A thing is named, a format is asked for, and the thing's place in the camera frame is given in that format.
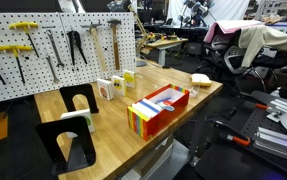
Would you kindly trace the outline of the white book yellow dome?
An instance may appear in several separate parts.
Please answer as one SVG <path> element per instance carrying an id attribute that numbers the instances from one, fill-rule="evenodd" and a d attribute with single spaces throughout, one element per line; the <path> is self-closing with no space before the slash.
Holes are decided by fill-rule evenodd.
<path id="1" fill-rule="evenodd" d="M 130 70 L 123 70 L 123 78 L 125 79 L 125 84 L 128 87 L 134 88 L 135 87 L 135 73 Z"/>

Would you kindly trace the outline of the rainbow striped red box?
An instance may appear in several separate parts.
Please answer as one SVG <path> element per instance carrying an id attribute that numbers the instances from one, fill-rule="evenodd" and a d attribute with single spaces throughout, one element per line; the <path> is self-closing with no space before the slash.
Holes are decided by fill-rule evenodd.
<path id="1" fill-rule="evenodd" d="M 129 127 L 144 140 L 151 139 L 184 111 L 189 101 L 189 93 L 189 90 L 173 84 L 154 91 L 142 99 L 150 100 L 160 106 L 162 111 L 153 118 L 148 118 L 134 109 L 133 103 L 127 107 Z"/>

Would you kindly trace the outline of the white book orange circle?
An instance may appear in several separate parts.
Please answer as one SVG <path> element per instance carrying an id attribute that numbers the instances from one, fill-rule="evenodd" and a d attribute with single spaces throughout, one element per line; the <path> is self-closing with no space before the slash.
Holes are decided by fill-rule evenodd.
<path id="1" fill-rule="evenodd" d="M 101 97 L 106 100 L 112 100 L 114 98 L 114 86 L 111 81 L 98 78 L 97 85 Z"/>

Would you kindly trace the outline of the white book green spot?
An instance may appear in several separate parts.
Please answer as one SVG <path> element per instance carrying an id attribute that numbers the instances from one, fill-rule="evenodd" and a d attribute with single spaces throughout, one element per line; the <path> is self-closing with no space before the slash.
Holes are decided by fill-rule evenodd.
<path id="1" fill-rule="evenodd" d="M 86 128 L 89 134 L 95 131 L 94 122 L 89 109 L 62 113 L 60 119 L 68 121 L 70 130 L 66 132 L 66 136 L 70 139 L 78 136 L 76 129 L 83 130 Z"/>

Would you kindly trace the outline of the black office chair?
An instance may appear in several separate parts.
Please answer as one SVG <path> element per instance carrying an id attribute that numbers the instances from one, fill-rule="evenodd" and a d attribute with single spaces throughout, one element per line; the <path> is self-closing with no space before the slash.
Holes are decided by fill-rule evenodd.
<path id="1" fill-rule="evenodd" d="M 215 81 L 226 84 L 235 93 L 241 91 L 240 86 L 237 86 L 237 89 L 234 88 L 234 85 L 238 84 L 236 77 L 245 77 L 250 72 L 254 72 L 261 81 L 263 91 L 266 91 L 263 77 L 256 68 L 267 68 L 275 80 L 278 80 L 274 70 L 284 67 L 286 62 L 281 62 L 266 55 L 256 55 L 249 68 L 242 67 L 245 49 L 241 49 L 236 45 L 238 38 L 239 31 L 235 31 L 232 34 L 224 34 L 219 27 L 215 27 L 214 36 L 210 42 L 203 43 L 201 58 L 205 61 L 205 64 L 199 66 L 197 72 L 202 68 L 211 68 L 212 78 Z"/>

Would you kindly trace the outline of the black pliers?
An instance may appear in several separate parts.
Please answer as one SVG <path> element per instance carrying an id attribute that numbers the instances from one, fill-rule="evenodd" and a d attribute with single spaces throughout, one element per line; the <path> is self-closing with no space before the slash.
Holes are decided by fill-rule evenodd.
<path id="1" fill-rule="evenodd" d="M 75 55 L 74 55 L 74 47 L 77 47 L 77 49 L 79 50 L 84 62 L 87 62 L 84 52 L 82 50 L 81 47 L 81 38 L 80 38 L 80 34 L 77 31 L 69 31 L 67 33 L 68 35 L 68 39 L 69 39 L 69 43 L 70 43 L 70 54 L 71 54 L 71 58 L 72 58 L 72 64 L 75 64 Z"/>

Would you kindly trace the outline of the short silver wrench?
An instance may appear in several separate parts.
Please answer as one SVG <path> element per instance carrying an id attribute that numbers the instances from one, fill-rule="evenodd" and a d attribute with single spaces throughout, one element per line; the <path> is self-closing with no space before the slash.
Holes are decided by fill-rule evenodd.
<path id="1" fill-rule="evenodd" d="M 53 82 L 58 84 L 59 83 L 59 79 L 56 77 L 55 71 L 54 71 L 53 66 L 51 64 L 50 56 L 46 55 L 45 59 L 47 60 L 47 63 L 49 64 L 49 67 L 50 67 L 50 70 L 51 70 L 51 73 L 52 73 L 52 76 L 53 76 Z"/>

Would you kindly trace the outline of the front black metal bookend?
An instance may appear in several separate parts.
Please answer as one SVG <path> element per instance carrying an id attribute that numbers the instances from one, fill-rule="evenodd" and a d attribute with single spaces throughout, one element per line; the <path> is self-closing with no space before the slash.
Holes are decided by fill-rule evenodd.
<path id="1" fill-rule="evenodd" d="M 84 117 L 76 116 L 42 123 L 36 126 L 36 131 L 53 162 L 52 174 L 54 176 L 95 164 L 96 151 Z M 68 158 L 64 157 L 57 142 L 57 137 L 66 132 L 76 134 L 71 141 Z"/>

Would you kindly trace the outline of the pink cloth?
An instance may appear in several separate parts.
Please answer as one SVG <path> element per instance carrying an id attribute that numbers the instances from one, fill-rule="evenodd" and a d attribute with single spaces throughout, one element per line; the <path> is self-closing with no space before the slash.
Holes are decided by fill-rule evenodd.
<path id="1" fill-rule="evenodd" d="M 203 41 L 210 43 L 214 36 L 215 30 L 219 29 L 223 34 L 232 34 L 236 30 L 250 26 L 261 26 L 262 22 L 257 20 L 219 20 L 215 21 L 208 29 Z"/>

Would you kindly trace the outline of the long silver wrench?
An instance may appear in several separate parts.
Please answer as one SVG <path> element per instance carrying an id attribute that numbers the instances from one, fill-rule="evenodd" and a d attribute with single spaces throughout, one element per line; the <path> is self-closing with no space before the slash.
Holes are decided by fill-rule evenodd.
<path id="1" fill-rule="evenodd" d="M 52 31 L 51 30 L 46 30 L 46 34 L 48 35 L 49 39 L 50 39 L 50 42 L 51 42 L 51 45 L 53 47 L 53 50 L 54 50 L 54 53 L 55 53 L 55 56 L 57 58 L 57 65 L 56 67 L 63 67 L 64 68 L 64 63 L 61 61 L 61 58 L 59 56 L 59 53 L 58 53 L 58 50 L 57 50 L 57 47 L 56 47 L 56 44 L 55 44 L 55 40 L 54 40 L 54 37 L 53 37 L 53 34 L 52 34 Z"/>

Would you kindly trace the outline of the beige jacket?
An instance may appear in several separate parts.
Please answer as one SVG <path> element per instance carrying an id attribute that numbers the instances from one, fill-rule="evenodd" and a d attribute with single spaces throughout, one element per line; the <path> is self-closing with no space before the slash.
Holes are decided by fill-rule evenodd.
<path id="1" fill-rule="evenodd" d="M 238 47 L 245 49 L 242 67 L 249 67 L 263 46 L 287 51 L 287 34 L 266 25 L 243 27 Z"/>

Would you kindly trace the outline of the white pegboard panel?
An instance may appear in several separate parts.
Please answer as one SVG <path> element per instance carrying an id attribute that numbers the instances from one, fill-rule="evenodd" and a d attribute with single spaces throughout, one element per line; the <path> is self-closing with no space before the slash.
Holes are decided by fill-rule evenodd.
<path id="1" fill-rule="evenodd" d="M 118 19 L 117 41 L 120 69 L 115 69 L 112 28 L 108 21 Z M 0 13 L 0 46 L 31 46 L 23 29 L 10 29 L 9 25 L 17 22 L 35 22 L 37 28 L 29 30 L 35 48 L 39 54 L 31 51 L 20 51 L 19 61 L 25 83 L 22 83 L 20 72 L 12 51 L 0 51 L 0 74 L 6 82 L 0 80 L 0 102 L 16 99 L 45 91 L 56 90 L 64 86 L 73 86 L 94 82 L 98 78 L 108 79 L 120 75 L 124 69 L 135 70 L 134 17 L 130 13 Z M 96 54 L 93 36 L 84 25 L 98 24 L 97 35 L 103 49 L 106 71 L 102 71 Z M 46 30 L 51 30 L 55 44 L 64 63 L 56 67 L 55 56 Z M 77 47 L 74 47 L 75 64 L 72 64 L 70 43 L 67 33 L 77 31 L 81 38 L 81 47 L 87 62 L 84 62 Z M 51 64 L 59 83 L 53 82 L 53 76 L 45 59 L 49 55 Z"/>

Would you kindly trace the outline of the aluminium extrusion bars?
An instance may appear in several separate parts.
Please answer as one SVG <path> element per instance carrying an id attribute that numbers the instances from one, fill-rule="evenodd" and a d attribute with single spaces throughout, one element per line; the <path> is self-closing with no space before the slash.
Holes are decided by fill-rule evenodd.
<path id="1" fill-rule="evenodd" d="M 287 159 L 287 135 L 259 127 L 254 134 L 253 146 L 267 153 Z"/>

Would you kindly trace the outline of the orange handled clamp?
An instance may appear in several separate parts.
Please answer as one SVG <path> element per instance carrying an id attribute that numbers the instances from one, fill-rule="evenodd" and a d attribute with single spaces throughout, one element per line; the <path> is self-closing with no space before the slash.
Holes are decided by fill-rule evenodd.
<path id="1" fill-rule="evenodd" d="M 227 140 L 234 141 L 243 146 L 248 146 L 250 144 L 251 139 L 249 137 L 238 132 L 228 123 L 220 121 L 220 120 L 215 120 L 213 124 L 215 128 L 219 129 L 221 132 L 224 132 L 226 134 Z"/>

